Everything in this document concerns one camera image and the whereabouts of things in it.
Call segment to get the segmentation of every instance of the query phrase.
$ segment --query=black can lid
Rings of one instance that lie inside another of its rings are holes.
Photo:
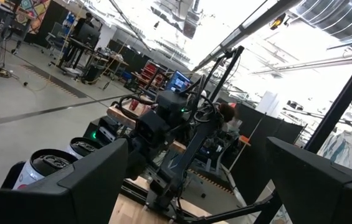
[[[85,157],[92,152],[95,152],[97,149],[100,149],[102,146],[91,139],[87,138],[73,138],[70,141],[70,147],[79,155]]]
[[[95,150],[97,150],[96,147],[82,141],[73,143],[72,149],[74,149],[74,151],[81,156],[87,156],[90,153],[95,152]]]
[[[32,163],[33,168],[44,177],[47,177],[70,164],[66,159],[53,155],[40,156],[33,160]]]
[[[56,149],[42,149],[33,153],[31,157],[32,167],[44,177],[69,166],[75,161],[77,159],[73,155]]]

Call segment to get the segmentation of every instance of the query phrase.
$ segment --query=concrete floor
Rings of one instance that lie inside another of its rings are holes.
[[[9,41],[7,49],[14,42]],[[103,116],[111,102],[131,93],[121,83],[111,82],[105,90],[99,89],[108,81],[102,78],[96,85],[84,85],[64,76],[54,66],[48,67],[51,58],[40,53],[40,48],[24,44],[17,55],[6,54],[6,68],[12,70],[20,81],[14,78],[0,78],[0,186],[10,167],[28,157],[38,149],[65,149],[74,137],[82,136],[88,123]],[[48,84],[23,65],[33,65],[46,71],[83,92],[85,98],[71,96]],[[21,83],[28,82],[28,87]],[[205,199],[193,185],[185,191],[183,198],[216,214],[237,208],[236,198],[217,187],[204,182]],[[245,218],[230,220],[230,224],[246,223]]]

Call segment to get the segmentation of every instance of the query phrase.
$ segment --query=blue screen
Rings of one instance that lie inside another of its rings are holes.
[[[171,79],[169,80],[166,90],[175,91],[176,89],[185,90],[191,81],[185,75],[179,71],[175,71]]]

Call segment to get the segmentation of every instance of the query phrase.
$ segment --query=computer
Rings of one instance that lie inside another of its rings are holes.
[[[76,39],[83,44],[88,44],[91,47],[95,47],[100,38],[100,34],[100,31],[96,27],[91,27],[88,24],[83,24]]]
[[[187,78],[181,72],[175,71],[166,86],[166,90],[182,91],[182,90],[185,90],[190,84],[191,84],[191,81],[189,78]]]

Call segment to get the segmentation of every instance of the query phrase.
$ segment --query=red shelving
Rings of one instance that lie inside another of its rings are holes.
[[[163,80],[161,73],[165,72],[166,70],[161,68],[160,65],[152,62],[149,60],[145,67],[141,71],[141,78],[144,80],[138,80],[138,84],[140,87],[145,87],[146,84],[151,80],[151,77],[156,73],[157,69],[160,69],[159,74],[156,76],[155,80],[152,82],[152,86],[158,87],[158,84],[160,84]]]

